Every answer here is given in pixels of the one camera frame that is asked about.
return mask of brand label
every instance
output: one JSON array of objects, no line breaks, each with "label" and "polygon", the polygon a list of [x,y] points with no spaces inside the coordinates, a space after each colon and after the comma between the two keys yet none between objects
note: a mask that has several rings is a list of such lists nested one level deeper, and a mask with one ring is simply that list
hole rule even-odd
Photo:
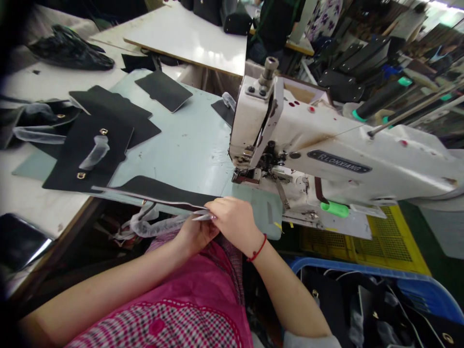
[{"label": "brand label", "polygon": [[338,156],[334,156],[331,154],[328,154],[327,152],[320,151],[320,150],[313,150],[308,152],[308,157],[315,159],[315,160],[320,160],[321,162],[326,162],[328,164],[351,170],[352,172],[356,173],[368,173],[372,170],[371,167],[350,161],[348,159],[344,159]]}]

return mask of woman's left hand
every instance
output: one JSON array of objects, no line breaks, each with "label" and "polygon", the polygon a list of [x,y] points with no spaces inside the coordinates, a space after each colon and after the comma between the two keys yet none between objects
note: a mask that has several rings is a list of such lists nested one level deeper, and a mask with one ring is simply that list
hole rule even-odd
[{"label": "woman's left hand", "polygon": [[219,229],[211,221],[192,221],[195,217],[191,215],[174,238],[190,257],[202,251],[219,234]]}]

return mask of woman's right hand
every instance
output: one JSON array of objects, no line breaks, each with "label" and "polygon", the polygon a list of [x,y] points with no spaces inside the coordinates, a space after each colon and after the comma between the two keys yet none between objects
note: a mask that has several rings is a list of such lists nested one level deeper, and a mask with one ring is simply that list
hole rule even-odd
[{"label": "woman's right hand", "polygon": [[247,257],[258,251],[264,240],[255,225],[251,204],[234,197],[216,198],[204,205],[216,216],[212,220],[222,234]]}]

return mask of hand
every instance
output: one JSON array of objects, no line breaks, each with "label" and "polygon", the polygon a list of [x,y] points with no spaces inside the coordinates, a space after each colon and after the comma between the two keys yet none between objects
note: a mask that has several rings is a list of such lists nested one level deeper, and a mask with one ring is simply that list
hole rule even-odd
[{"label": "hand", "polygon": [[219,234],[219,229],[211,221],[192,221],[195,217],[198,216],[189,216],[174,238],[189,257],[202,251]]},{"label": "hand", "polygon": [[216,198],[204,205],[217,218],[212,220],[222,234],[246,256],[258,251],[264,236],[253,218],[251,204],[234,197]]}]

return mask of red bracelet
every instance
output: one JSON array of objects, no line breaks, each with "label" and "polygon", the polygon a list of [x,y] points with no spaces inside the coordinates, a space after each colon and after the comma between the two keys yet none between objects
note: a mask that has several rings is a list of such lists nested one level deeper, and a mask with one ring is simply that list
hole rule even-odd
[{"label": "red bracelet", "polygon": [[252,262],[252,261],[254,261],[254,260],[258,257],[258,255],[260,254],[262,248],[264,248],[264,244],[266,244],[266,240],[267,240],[267,234],[264,233],[264,242],[262,243],[262,246],[260,247],[260,249],[258,250],[258,252],[253,251],[253,257],[248,258],[248,259],[246,260],[247,262]]}]

